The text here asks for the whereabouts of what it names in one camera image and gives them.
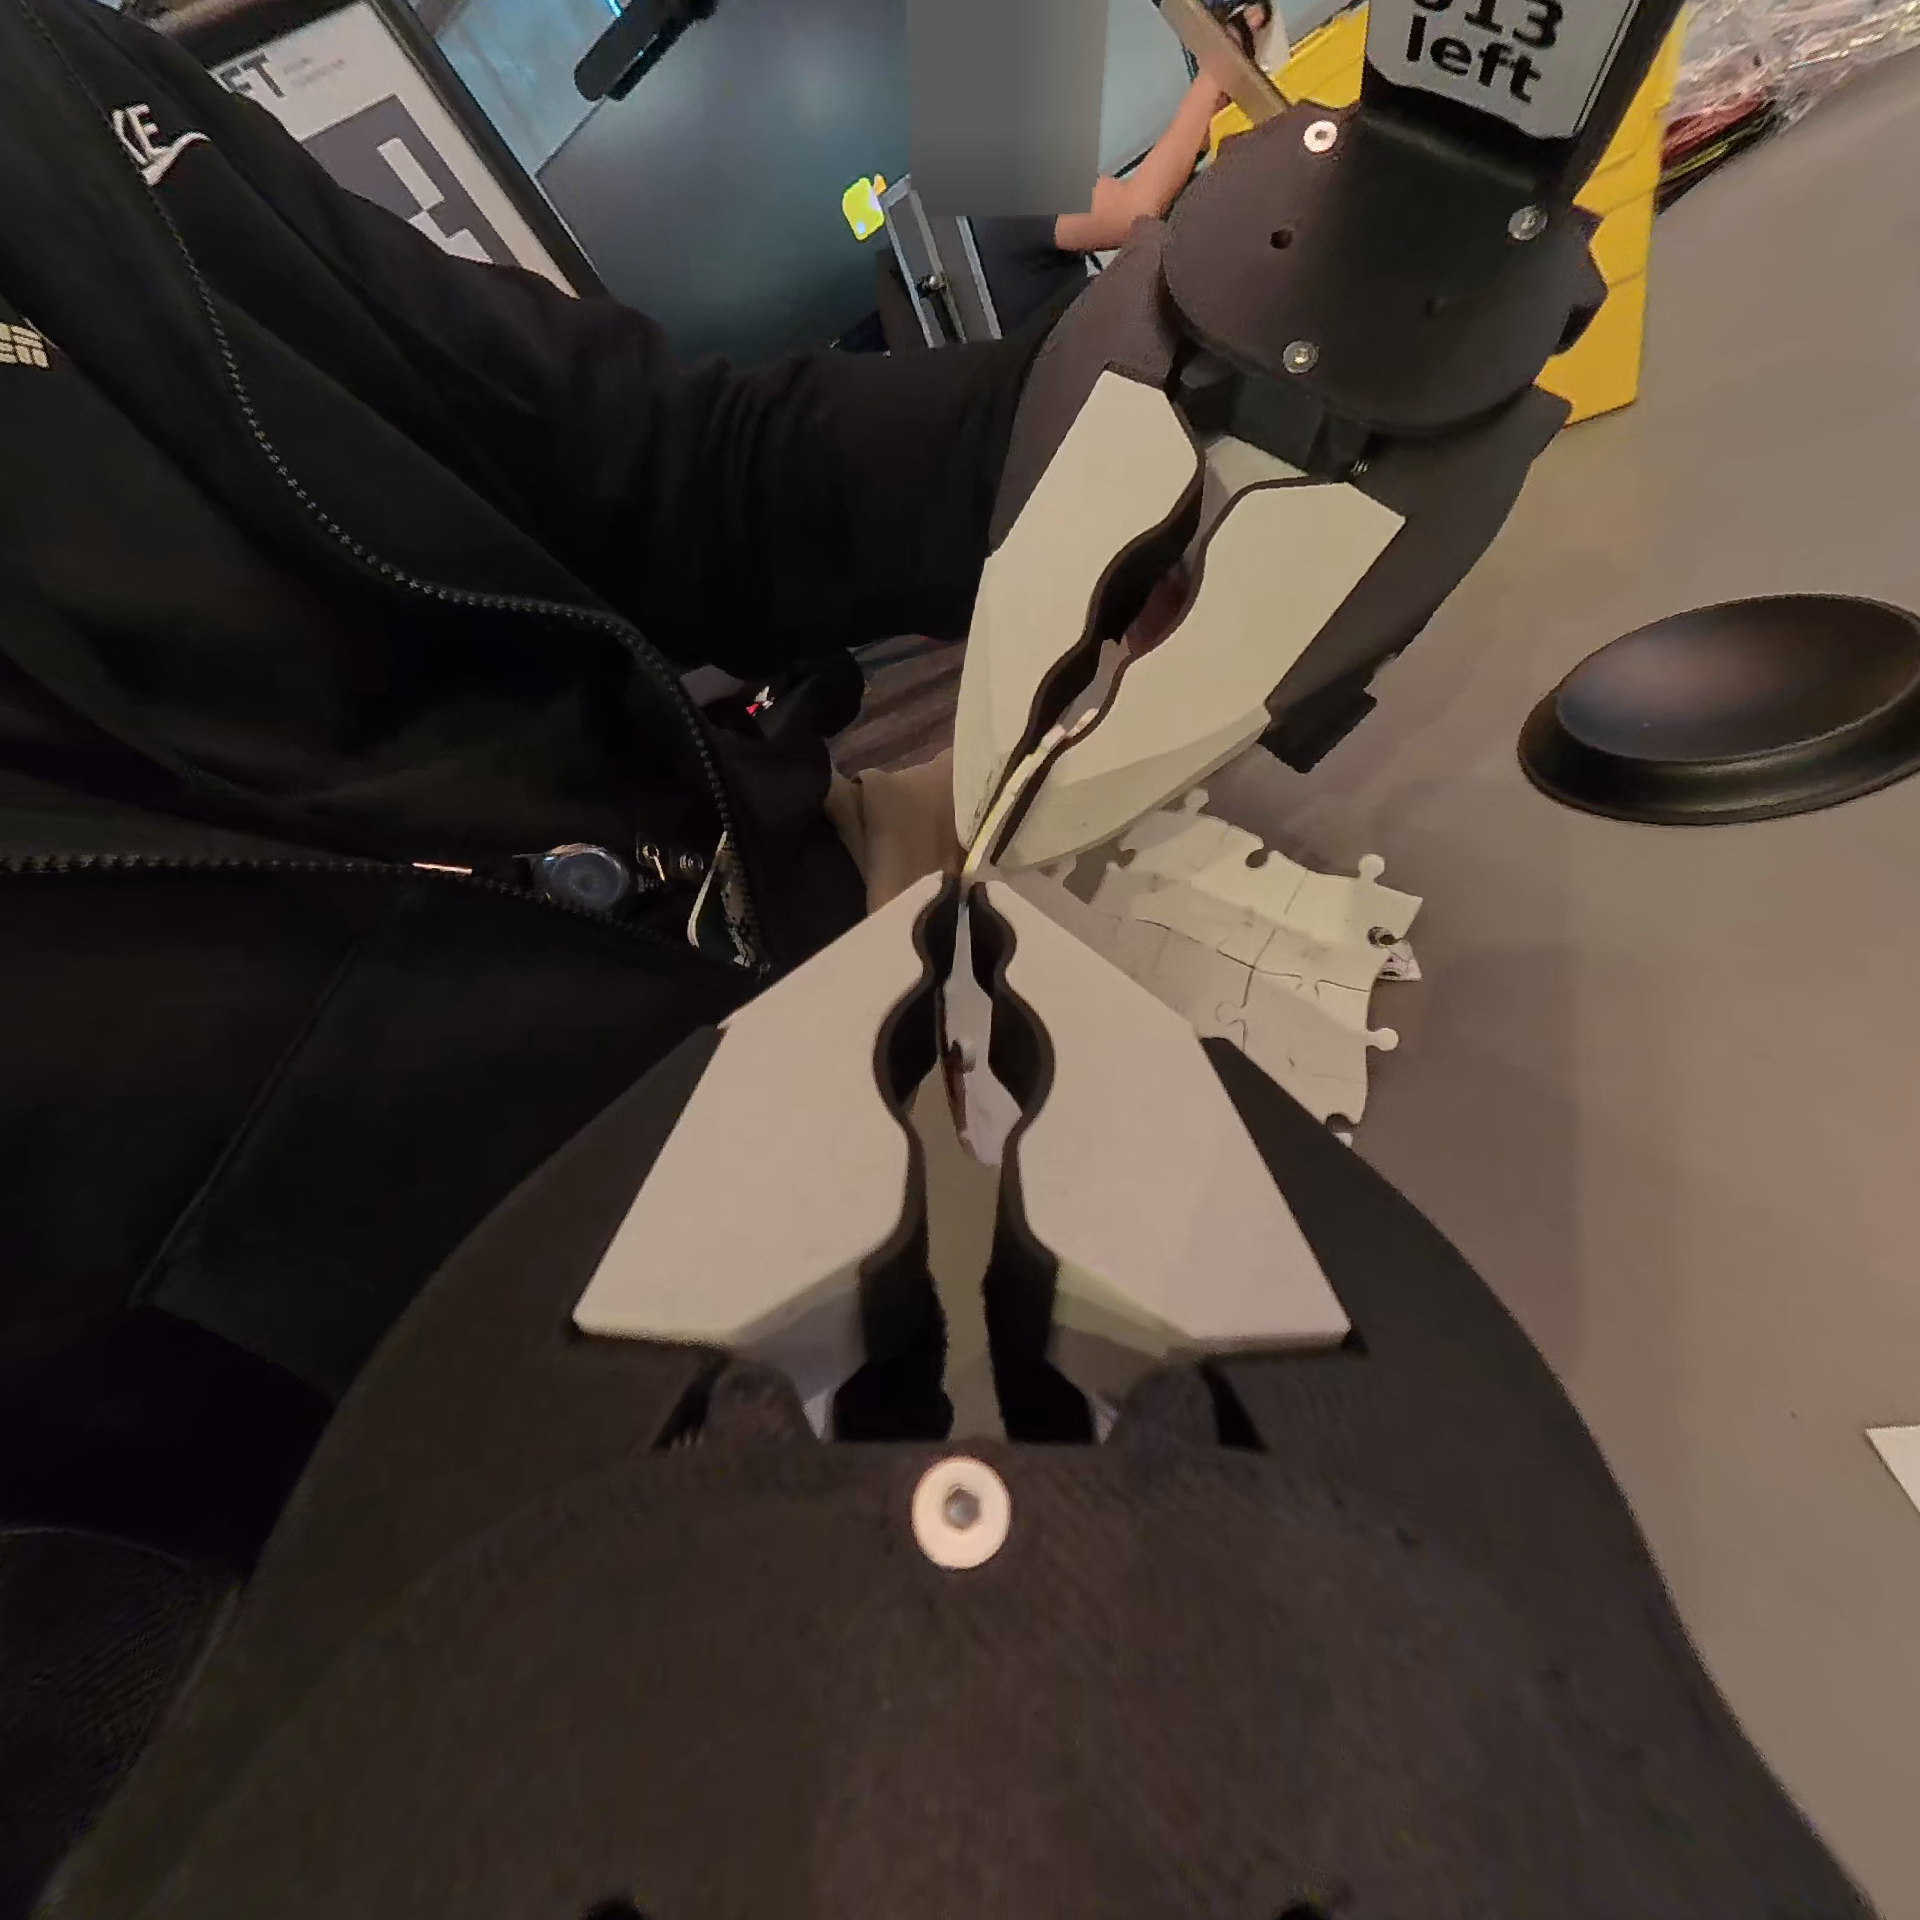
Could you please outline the clear plastic bags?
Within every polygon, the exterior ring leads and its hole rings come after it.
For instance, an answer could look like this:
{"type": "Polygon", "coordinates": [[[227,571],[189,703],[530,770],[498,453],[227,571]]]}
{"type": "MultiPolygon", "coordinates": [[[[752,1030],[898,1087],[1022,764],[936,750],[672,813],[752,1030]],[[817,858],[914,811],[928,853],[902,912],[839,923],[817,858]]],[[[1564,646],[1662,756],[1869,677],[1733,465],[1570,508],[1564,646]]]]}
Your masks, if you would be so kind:
{"type": "Polygon", "coordinates": [[[1916,2],[1686,4],[1656,209],[1916,45],[1916,2]]]}

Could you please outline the person's left forearm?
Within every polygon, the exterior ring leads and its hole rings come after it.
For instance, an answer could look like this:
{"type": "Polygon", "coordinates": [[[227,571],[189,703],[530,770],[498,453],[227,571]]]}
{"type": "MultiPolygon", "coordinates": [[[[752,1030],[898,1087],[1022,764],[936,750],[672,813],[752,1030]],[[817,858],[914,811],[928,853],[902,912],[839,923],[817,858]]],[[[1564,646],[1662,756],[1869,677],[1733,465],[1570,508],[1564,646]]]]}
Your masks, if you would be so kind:
{"type": "Polygon", "coordinates": [[[737,677],[971,624],[1034,319],[1001,343],[678,362],[609,299],[494,276],[481,437],[544,551],[660,654],[737,677]]]}

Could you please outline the person's beige trouser leg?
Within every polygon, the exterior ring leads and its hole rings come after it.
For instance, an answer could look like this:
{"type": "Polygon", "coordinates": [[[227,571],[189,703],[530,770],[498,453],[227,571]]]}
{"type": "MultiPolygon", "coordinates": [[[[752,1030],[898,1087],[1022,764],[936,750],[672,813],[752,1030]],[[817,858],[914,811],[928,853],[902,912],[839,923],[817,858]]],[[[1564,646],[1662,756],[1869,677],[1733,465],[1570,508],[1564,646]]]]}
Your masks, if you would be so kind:
{"type": "Polygon", "coordinates": [[[953,876],[965,864],[949,748],[914,766],[833,772],[823,811],[859,868],[869,916],[922,878],[953,876]]]}

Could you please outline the metal badge reel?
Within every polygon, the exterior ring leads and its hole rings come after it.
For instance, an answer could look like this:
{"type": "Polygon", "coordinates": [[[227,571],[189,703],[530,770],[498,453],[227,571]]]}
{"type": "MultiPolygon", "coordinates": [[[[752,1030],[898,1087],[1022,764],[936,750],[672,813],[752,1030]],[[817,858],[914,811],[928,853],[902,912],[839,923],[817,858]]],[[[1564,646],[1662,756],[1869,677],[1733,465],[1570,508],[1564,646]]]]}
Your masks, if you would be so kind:
{"type": "Polygon", "coordinates": [[[514,856],[514,872],[542,900],[607,920],[662,914],[689,904],[711,858],[660,841],[624,847],[561,843],[514,856]]]}

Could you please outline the joined white puzzle sheet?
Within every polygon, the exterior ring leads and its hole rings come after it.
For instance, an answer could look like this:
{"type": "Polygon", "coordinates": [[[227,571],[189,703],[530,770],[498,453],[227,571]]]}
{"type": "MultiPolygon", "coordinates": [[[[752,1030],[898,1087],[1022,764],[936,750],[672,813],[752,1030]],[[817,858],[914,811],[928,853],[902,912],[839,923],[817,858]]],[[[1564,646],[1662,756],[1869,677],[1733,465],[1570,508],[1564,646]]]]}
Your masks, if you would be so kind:
{"type": "Polygon", "coordinates": [[[1245,1051],[1312,1116],[1351,1138],[1377,1055],[1385,981],[1420,979],[1418,894],[1363,856],[1321,872],[1266,845],[1193,788],[1099,847],[1044,866],[1081,935],[1201,1040],[1245,1051]]]}

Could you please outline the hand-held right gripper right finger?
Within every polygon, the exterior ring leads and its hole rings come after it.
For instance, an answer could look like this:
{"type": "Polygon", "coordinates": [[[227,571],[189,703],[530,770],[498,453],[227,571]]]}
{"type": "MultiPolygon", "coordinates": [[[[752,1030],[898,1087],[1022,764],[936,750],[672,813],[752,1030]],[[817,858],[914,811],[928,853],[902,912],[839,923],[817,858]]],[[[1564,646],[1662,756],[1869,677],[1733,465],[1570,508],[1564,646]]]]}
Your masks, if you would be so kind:
{"type": "Polygon", "coordinates": [[[1166,1365],[1351,1331],[1192,1024],[1002,880],[969,896],[1016,1107],[981,1284],[1004,1428],[1095,1428],[1166,1365]]]}

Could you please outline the yellow plastic box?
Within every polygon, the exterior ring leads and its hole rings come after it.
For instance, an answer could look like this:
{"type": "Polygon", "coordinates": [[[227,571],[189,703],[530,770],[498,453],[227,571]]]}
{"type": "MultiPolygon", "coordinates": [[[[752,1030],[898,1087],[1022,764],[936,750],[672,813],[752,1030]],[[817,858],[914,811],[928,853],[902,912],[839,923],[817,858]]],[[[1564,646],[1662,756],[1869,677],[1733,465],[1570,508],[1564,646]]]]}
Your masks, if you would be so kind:
{"type": "MultiPolygon", "coordinates": [[[[1286,55],[1266,51],[1260,57],[1284,102],[1351,106],[1359,96],[1365,24],[1365,4],[1341,10],[1310,4],[1308,27],[1290,35],[1286,55]]],[[[1570,406],[1570,425],[1615,413],[1639,396],[1652,199],[1682,35],[1684,20],[1676,20],[1617,132],[1574,199],[1597,218],[1591,254],[1605,281],[1605,297],[1572,348],[1550,358],[1538,376],[1542,392],[1570,406]]]]}

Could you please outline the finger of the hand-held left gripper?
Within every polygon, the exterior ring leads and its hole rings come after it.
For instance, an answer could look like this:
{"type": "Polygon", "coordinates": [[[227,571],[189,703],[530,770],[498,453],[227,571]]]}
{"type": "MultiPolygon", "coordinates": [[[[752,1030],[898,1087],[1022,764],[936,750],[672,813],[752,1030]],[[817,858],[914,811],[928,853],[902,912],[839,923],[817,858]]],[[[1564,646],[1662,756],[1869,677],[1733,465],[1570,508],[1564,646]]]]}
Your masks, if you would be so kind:
{"type": "Polygon", "coordinates": [[[1188,604],[1107,703],[1044,762],[1002,837],[1012,872],[1085,853],[1237,758],[1312,640],[1404,528],[1353,484],[1237,492],[1197,555],[1188,604]]]}
{"type": "Polygon", "coordinates": [[[1048,687],[1099,658],[1103,593],[1123,561],[1172,537],[1201,496],[1201,471],[1166,394],[1105,370],[989,555],[951,744],[953,829],[971,866],[995,858],[999,797],[1050,730],[1048,687]]]}

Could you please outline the badge card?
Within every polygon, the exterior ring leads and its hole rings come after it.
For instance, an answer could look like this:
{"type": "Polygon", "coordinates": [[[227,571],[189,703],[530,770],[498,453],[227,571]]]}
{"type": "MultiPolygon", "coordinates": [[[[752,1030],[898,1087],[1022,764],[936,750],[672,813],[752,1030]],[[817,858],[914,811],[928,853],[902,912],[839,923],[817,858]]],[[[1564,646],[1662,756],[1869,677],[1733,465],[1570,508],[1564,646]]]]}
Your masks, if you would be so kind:
{"type": "Polygon", "coordinates": [[[766,971],[756,910],[731,833],[719,839],[707,860],[687,912],[685,939],[715,963],[754,975],[766,971]]]}

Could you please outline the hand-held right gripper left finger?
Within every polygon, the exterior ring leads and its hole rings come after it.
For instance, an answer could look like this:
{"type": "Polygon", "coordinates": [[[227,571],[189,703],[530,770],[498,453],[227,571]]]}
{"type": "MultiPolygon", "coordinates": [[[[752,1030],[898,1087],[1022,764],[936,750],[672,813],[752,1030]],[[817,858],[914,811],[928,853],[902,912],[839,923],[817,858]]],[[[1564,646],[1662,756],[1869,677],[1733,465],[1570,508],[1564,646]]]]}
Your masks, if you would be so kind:
{"type": "Polygon", "coordinates": [[[924,876],[733,1014],[571,1311],[778,1368],[815,1428],[939,1321],[914,1103],[957,884],[924,876]]]}

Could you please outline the black and white sign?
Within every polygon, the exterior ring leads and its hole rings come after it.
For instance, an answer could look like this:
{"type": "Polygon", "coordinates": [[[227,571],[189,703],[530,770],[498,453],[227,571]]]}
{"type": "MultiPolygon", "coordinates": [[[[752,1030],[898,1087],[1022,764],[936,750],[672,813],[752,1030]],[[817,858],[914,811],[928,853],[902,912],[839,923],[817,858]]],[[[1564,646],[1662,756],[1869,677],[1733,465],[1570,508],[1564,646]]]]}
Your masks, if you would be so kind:
{"type": "Polygon", "coordinates": [[[335,183],[441,252],[544,276],[571,295],[601,289],[408,4],[219,4],[177,35],[335,183]]]}

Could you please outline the person's black jacket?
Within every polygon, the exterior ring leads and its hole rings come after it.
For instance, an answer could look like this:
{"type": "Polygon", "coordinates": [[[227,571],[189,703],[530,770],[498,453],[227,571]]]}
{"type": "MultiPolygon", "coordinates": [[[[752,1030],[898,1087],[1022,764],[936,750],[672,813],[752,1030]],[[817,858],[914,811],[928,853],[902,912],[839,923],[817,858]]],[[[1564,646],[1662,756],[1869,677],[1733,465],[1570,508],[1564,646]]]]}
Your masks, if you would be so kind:
{"type": "MultiPolygon", "coordinates": [[[[99,4],[4,4],[4,1916],[140,1916],[201,1668],[467,1237],[861,914],[481,437],[494,276],[99,4]],[[514,856],[711,856],[607,920],[514,856]]],[[[758,687],[835,648],[735,681],[758,687]]]]}

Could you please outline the black round desk cap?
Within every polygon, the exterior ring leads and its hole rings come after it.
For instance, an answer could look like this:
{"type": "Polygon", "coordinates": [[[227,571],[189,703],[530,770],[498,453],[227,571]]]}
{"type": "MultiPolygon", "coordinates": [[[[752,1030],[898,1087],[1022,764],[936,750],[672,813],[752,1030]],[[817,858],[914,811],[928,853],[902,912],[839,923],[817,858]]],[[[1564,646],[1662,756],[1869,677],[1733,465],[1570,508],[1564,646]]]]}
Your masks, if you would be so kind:
{"type": "Polygon", "coordinates": [[[1851,803],[1918,770],[1918,616],[1832,593],[1670,614],[1579,660],[1516,754],[1542,795],[1627,823],[1851,803]]]}

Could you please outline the grey metal frame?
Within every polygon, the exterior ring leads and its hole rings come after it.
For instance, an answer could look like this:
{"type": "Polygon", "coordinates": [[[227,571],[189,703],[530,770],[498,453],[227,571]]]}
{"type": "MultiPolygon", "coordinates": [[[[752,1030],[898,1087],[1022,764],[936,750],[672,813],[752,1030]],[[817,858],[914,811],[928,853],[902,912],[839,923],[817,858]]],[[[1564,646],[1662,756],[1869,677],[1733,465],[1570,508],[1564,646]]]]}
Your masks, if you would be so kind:
{"type": "Polygon", "coordinates": [[[997,343],[1002,329],[963,215],[930,211],[910,177],[876,197],[890,266],[878,272],[890,350],[997,343]]]}

